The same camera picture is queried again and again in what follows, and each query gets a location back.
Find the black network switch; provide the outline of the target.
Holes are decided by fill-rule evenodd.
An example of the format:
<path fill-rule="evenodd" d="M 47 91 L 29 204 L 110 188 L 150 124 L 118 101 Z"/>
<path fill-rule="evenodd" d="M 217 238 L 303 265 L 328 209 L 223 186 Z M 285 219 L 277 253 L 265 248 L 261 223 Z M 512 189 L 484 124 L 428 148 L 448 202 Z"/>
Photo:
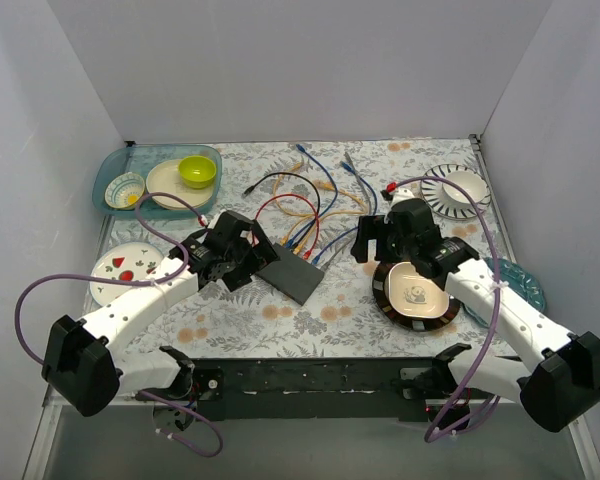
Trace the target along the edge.
<path fill-rule="evenodd" d="M 304 305 L 325 273 L 289 249 L 279 244 L 273 247 L 279 259 L 259 271 L 257 276 L 297 304 Z"/>

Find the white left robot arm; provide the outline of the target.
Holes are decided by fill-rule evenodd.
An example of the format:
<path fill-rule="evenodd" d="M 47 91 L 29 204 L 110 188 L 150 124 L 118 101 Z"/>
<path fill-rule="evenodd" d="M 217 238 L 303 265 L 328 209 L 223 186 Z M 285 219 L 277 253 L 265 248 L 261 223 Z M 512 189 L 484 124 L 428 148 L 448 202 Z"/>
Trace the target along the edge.
<path fill-rule="evenodd" d="M 117 395 L 147 390 L 185 399 L 193 361 L 171 346 L 129 355 L 127 346 L 171 307 L 211 282 L 234 291 L 279 258 L 259 223 L 233 211 L 190 234 L 148 276 L 79 320 L 63 316 L 51 328 L 42 377 L 81 415 L 102 411 Z"/>

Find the floral table mat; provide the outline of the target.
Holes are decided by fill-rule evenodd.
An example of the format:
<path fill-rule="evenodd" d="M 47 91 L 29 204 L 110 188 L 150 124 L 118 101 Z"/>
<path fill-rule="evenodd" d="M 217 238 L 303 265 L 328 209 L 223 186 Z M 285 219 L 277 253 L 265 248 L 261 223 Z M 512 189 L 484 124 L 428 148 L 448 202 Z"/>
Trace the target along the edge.
<path fill-rule="evenodd" d="M 216 209 L 257 217 L 267 236 L 295 239 L 297 215 L 313 197 L 309 181 L 335 183 L 322 197 L 328 219 L 308 246 L 325 277 L 304 305 L 261 279 L 228 291 L 214 283 L 158 317 L 127 346 L 129 355 L 172 346 L 195 358 L 433 356 L 458 342 L 488 344 L 494 355 L 510 347 L 489 337 L 468 314 L 444 328 L 411 332 L 376 306 L 371 288 L 375 263 L 350 254 L 358 183 L 372 186 L 372 202 L 385 211 L 380 191 L 390 182 L 416 179 L 441 164 L 480 169 L 467 139 L 229 143 L 220 151 L 222 178 Z"/>

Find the striped blue white plate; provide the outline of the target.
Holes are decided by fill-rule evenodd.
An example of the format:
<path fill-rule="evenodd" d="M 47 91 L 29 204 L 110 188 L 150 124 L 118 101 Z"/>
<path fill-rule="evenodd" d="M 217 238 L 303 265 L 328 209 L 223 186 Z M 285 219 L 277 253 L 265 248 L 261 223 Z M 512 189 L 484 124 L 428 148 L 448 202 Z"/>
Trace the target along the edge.
<path fill-rule="evenodd" d="M 430 168 L 426 173 L 426 177 L 433 178 L 443 178 L 446 179 L 446 176 L 449 173 L 458 170 L 470 170 L 477 173 L 475 170 L 459 164 L 441 164 L 436 165 Z M 443 185 L 444 182 L 437 182 L 433 180 L 422 180 L 420 182 L 420 190 L 422 196 L 426 203 L 430 206 L 430 208 L 437 213 L 438 215 L 455 220 L 469 220 L 475 218 L 477 216 L 475 209 L 465 208 L 462 205 L 451 200 L 444 192 Z M 483 212 L 485 211 L 489 205 L 491 204 L 491 191 L 489 189 L 489 195 L 485 200 L 476 204 L 478 209 Z"/>

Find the square panda dish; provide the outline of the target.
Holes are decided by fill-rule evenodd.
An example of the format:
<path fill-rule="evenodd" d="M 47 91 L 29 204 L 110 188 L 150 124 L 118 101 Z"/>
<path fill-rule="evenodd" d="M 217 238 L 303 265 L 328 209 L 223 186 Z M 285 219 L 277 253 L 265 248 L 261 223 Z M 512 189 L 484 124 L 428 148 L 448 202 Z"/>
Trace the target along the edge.
<path fill-rule="evenodd" d="M 438 318 L 450 306 L 449 295 L 433 281 L 419 275 L 409 262 L 390 269 L 384 291 L 393 309 L 405 317 Z"/>

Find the white bowl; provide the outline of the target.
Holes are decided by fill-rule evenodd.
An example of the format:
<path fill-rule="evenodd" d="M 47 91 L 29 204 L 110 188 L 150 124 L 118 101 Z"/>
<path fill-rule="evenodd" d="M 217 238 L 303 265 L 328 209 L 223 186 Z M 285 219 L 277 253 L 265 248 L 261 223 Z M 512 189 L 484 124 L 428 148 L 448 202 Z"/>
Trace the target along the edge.
<path fill-rule="evenodd" d="M 465 208 L 471 208 L 471 202 L 479 204 L 489 195 L 486 181 L 477 173 L 470 170 L 458 170 L 449 173 L 446 179 L 451 184 L 445 183 L 443 190 L 454 202 Z"/>

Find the lime green bowl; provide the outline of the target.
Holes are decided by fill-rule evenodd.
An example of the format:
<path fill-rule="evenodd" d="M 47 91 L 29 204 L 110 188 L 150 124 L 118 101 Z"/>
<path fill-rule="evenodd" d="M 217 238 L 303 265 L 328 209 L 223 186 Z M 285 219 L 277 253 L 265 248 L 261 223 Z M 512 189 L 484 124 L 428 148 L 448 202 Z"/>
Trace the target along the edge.
<path fill-rule="evenodd" d="M 213 184 L 217 167 L 210 158 L 194 155 L 179 162 L 178 172 L 185 185 L 193 189 L 203 189 Z"/>

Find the black striped round plate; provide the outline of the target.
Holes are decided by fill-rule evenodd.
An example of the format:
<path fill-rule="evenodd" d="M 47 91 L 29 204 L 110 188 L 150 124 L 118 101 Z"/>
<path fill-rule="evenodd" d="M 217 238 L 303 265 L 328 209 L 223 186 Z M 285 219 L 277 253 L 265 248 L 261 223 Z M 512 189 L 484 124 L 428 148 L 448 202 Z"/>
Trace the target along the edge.
<path fill-rule="evenodd" d="M 462 303 L 445 291 L 444 292 L 449 295 L 450 306 L 441 317 L 433 319 L 405 317 L 394 310 L 387 299 L 384 286 L 385 279 L 387 278 L 390 269 L 396 264 L 399 263 L 379 263 L 374 271 L 372 279 L 372 293 L 374 300 L 386 318 L 404 329 L 415 332 L 428 332 L 444 328 L 456 318 Z"/>

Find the cream plate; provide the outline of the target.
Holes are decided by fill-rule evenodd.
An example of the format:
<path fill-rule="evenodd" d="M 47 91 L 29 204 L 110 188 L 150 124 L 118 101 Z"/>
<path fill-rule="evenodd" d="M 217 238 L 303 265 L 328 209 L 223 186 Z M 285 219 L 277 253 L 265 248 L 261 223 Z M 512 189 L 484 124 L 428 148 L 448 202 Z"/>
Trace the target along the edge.
<path fill-rule="evenodd" d="M 214 184 L 202 189 L 187 186 L 178 171 L 180 159 L 162 162 L 147 175 L 146 189 L 149 193 L 163 192 L 181 198 L 193 207 L 206 204 L 214 194 Z"/>

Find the strawberry pattern plate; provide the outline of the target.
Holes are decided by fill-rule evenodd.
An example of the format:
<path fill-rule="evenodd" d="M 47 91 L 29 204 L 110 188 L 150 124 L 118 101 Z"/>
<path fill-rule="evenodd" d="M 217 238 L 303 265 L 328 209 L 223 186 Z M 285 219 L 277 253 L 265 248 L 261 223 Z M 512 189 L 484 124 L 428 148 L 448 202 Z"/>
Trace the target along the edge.
<path fill-rule="evenodd" d="M 106 252 L 95 264 L 91 275 L 123 282 L 141 281 L 151 274 L 164 258 L 153 245 L 129 242 Z M 91 282 L 93 300 L 100 306 L 109 304 L 129 289 L 128 285 Z"/>

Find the teal scalloped plate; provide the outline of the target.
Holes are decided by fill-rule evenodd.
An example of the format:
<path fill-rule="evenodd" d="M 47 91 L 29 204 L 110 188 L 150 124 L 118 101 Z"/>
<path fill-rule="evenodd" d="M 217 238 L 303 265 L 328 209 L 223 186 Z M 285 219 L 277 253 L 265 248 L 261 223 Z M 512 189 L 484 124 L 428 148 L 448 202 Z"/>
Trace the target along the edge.
<path fill-rule="evenodd" d="M 494 259 L 491 257 L 484 258 L 485 262 L 492 271 L 494 268 Z M 513 263 L 505 258 L 498 258 L 501 279 L 508 282 L 509 287 L 523 298 L 529 305 L 534 307 L 540 313 L 544 313 L 547 309 L 547 302 L 543 289 L 539 281 L 531 273 L 526 271 L 520 265 Z M 463 304 L 464 311 L 482 328 L 489 328 L 490 316 L 488 319 L 483 319 L 472 309 Z"/>

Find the small patterned bowl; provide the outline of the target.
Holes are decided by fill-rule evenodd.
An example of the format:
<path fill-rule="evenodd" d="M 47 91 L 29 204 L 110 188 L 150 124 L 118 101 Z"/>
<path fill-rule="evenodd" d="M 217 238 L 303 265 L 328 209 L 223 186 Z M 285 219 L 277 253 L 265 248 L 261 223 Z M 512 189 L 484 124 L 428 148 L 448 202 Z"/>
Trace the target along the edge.
<path fill-rule="evenodd" d="M 145 193 L 143 176 L 127 172 L 112 180 L 105 189 L 104 201 L 115 210 L 130 210 Z"/>

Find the teal plastic tray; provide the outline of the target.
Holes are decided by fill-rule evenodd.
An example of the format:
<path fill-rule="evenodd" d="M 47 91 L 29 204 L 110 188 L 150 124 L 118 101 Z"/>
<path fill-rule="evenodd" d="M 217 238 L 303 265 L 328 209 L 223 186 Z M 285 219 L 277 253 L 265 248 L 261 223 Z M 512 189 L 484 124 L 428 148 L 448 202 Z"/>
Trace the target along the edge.
<path fill-rule="evenodd" d="M 213 160 L 217 167 L 217 174 L 213 182 L 215 190 L 212 198 L 200 207 L 194 207 L 199 213 L 210 212 L 220 190 L 222 178 L 222 157 L 220 151 L 208 145 L 197 144 L 162 144 L 162 145 L 134 145 L 121 148 L 111 153 L 100 166 L 92 189 L 92 202 L 97 210 L 121 219 L 132 219 L 134 208 L 130 210 L 115 210 L 106 205 L 104 193 L 109 183 L 116 177 L 133 172 L 145 179 L 148 173 L 158 164 L 189 156 L 201 155 Z"/>

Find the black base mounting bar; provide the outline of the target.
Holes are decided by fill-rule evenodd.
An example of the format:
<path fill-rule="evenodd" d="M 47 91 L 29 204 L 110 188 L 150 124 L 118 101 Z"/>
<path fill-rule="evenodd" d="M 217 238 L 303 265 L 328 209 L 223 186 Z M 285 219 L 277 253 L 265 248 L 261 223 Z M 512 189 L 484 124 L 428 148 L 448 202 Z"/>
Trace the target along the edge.
<path fill-rule="evenodd" d="M 385 418 L 428 421 L 451 389 L 432 357 L 195 358 L 177 401 L 214 421 Z"/>

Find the aluminium frame rail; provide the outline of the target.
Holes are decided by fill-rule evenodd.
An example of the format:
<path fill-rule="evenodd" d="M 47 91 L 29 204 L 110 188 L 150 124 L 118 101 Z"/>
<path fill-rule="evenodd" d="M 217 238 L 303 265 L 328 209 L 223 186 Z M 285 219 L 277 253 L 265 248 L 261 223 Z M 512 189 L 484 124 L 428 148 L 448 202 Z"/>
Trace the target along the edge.
<path fill-rule="evenodd" d="M 38 480 L 44 478 L 62 409 L 62 402 L 55 397 L 49 397 L 45 401 L 22 476 L 23 480 Z"/>

